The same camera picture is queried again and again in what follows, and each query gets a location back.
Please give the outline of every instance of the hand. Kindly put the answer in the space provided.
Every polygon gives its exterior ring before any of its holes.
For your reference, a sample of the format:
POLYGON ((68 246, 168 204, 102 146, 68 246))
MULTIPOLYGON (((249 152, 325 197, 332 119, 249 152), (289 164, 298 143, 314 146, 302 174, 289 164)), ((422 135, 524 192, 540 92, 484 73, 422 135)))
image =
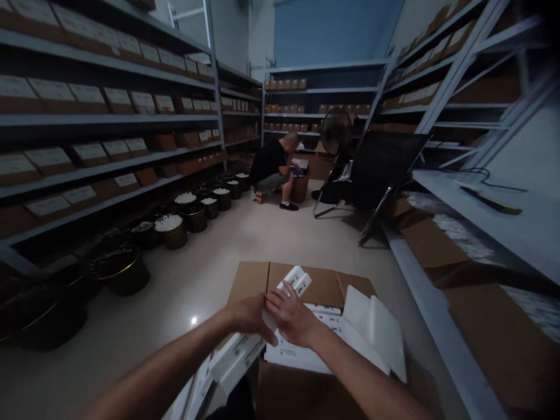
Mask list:
POLYGON ((290 292, 273 289, 266 296, 266 308, 274 317, 280 334, 293 345, 311 347, 317 333, 325 327, 299 299, 296 291, 283 282, 290 292))
POLYGON ((260 334, 270 344, 276 346, 278 339, 263 321, 264 293, 237 300, 224 308, 226 319, 236 333, 260 334))

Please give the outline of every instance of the black t-shirt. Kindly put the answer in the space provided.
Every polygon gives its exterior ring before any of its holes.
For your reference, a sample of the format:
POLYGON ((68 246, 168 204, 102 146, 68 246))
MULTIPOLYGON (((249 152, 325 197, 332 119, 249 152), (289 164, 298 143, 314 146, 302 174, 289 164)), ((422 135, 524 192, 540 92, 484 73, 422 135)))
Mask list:
POLYGON ((279 166, 286 166, 286 152, 278 140, 272 140, 266 143, 255 156, 249 174, 250 185, 256 185, 270 175, 279 173, 279 166))

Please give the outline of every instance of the forearm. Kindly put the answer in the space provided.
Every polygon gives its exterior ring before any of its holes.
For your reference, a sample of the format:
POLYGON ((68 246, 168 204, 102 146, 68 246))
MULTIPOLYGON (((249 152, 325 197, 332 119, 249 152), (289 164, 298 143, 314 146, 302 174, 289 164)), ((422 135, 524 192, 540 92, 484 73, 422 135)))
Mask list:
POLYGON ((231 332, 225 310, 154 353, 101 395, 84 420, 160 420, 189 378, 231 332))
POLYGON ((429 412, 395 380, 346 344, 328 327, 318 328, 311 348, 358 403, 367 418, 427 420, 429 412))

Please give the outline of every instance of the blue wall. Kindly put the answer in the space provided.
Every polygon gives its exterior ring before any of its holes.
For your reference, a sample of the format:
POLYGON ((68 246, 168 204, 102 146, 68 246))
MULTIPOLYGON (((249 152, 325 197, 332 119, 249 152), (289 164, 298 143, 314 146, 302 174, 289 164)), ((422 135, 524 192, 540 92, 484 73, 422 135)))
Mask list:
POLYGON ((383 58, 404 0, 291 0, 275 10, 277 67, 383 58))

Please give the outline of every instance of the man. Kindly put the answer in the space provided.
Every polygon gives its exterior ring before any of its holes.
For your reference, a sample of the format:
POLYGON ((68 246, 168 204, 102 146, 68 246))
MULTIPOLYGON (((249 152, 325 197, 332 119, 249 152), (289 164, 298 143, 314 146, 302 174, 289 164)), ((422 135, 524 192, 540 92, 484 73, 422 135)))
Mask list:
MULTIPOLYGON (((274 333, 263 322, 264 307, 272 314, 286 340, 317 353, 367 418, 432 418, 400 383, 381 372, 319 321, 290 284, 284 284, 289 296, 274 289, 266 296, 261 293, 233 302, 199 327, 159 349, 102 394, 84 412, 82 419, 160 420, 200 364, 228 334, 235 331, 260 334, 269 343, 278 344, 274 333)), ((279 401, 278 404, 291 403, 279 401)))
POLYGON ((282 187, 283 210, 296 211, 298 206, 290 203, 293 173, 290 165, 294 165, 297 172, 302 169, 293 162, 293 151, 298 147, 298 133, 290 132, 280 140, 272 140, 257 152, 249 175, 249 183, 259 191, 274 190, 282 187))

